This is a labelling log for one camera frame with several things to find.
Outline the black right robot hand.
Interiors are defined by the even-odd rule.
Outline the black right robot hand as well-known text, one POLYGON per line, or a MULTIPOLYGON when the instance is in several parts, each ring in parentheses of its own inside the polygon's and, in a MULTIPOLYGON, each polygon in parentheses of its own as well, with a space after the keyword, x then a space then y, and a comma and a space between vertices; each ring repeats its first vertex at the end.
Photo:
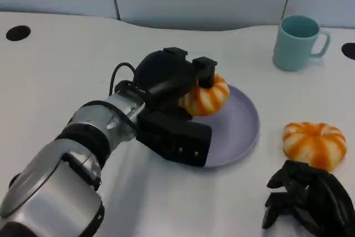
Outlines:
POLYGON ((280 215, 292 215, 314 236, 354 236, 354 206, 339 180, 326 170, 286 160, 267 183, 271 193, 265 202, 262 228, 268 229, 280 215))

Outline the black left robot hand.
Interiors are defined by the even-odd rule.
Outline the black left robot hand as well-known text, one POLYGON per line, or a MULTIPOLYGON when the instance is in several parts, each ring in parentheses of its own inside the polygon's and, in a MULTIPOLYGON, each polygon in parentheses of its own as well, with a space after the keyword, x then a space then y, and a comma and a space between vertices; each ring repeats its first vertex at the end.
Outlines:
POLYGON ((192 120, 192 115, 178 101, 198 83, 212 87, 217 66, 217 61, 208 57, 190 62, 187 54, 177 47, 152 52, 139 63, 133 79, 133 85, 149 95, 148 107, 182 120, 192 120))

